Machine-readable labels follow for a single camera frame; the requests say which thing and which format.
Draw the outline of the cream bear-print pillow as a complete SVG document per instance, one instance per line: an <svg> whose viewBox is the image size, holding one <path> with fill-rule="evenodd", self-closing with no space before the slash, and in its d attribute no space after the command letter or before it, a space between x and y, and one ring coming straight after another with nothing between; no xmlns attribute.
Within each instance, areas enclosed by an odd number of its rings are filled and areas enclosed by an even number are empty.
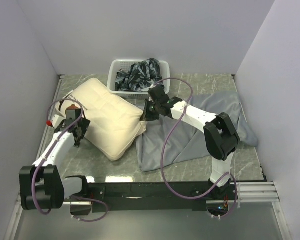
<svg viewBox="0 0 300 240"><path fill-rule="evenodd" d="M96 146L110 161L119 160L135 138L146 131L147 123L140 121L143 111L123 98L112 94L97 78L91 78L66 94L67 101L55 105L65 115L71 105L84 108L90 125L85 138Z"/></svg>

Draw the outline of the grey pillowcase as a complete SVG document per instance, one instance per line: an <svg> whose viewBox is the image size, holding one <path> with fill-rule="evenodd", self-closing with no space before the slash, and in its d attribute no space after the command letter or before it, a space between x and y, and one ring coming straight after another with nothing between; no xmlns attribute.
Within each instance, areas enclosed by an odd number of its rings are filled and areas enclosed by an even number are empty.
<svg viewBox="0 0 300 240"><path fill-rule="evenodd" d="M241 142L253 147L258 145L258 138L244 117L237 92L220 91L213 94L195 95L190 104L210 113L227 113ZM160 168L163 144L175 123L176 121L169 117L150 121L146 125L146 131L136 139L137 162L142 172ZM181 122L167 142L163 163L169 166L206 156L209 156L209 152L204 134L187 123Z"/></svg>

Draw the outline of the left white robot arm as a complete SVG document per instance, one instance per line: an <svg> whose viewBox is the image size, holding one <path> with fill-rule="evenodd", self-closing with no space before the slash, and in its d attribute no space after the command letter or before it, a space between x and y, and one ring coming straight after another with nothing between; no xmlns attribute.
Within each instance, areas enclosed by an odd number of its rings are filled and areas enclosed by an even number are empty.
<svg viewBox="0 0 300 240"><path fill-rule="evenodd" d="M86 200L90 188L85 176L69 176L62 180L58 168L72 147L79 147L90 125L83 110L67 109L65 119L54 129L53 138L43 154L19 172L20 200L24 210L38 210L43 215L59 209L72 195Z"/></svg>

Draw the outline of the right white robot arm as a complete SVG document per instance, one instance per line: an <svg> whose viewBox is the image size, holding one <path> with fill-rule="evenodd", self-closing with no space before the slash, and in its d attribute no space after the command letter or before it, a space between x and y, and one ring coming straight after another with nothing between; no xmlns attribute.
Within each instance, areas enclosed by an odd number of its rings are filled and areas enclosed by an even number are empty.
<svg viewBox="0 0 300 240"><path fill-rule="evenodd" d="M165 185L178 197L195 200L208 194L220 200L227 194L227 188L234 177L231 175L232 158L240 143L240 137L230 118L222 112L220 114L207 112L189 104L179 97L170 98L160 85L150 87L149 99L145 101L142 121L158 120L160 116L176 120L164 140L160 155L160 171ZM209 178L209 190L199 196L188 197L173 190L164 173L164 156L170 136L180 122L184 122L204 134L206 149L212 156L212 171Z"/></svg>

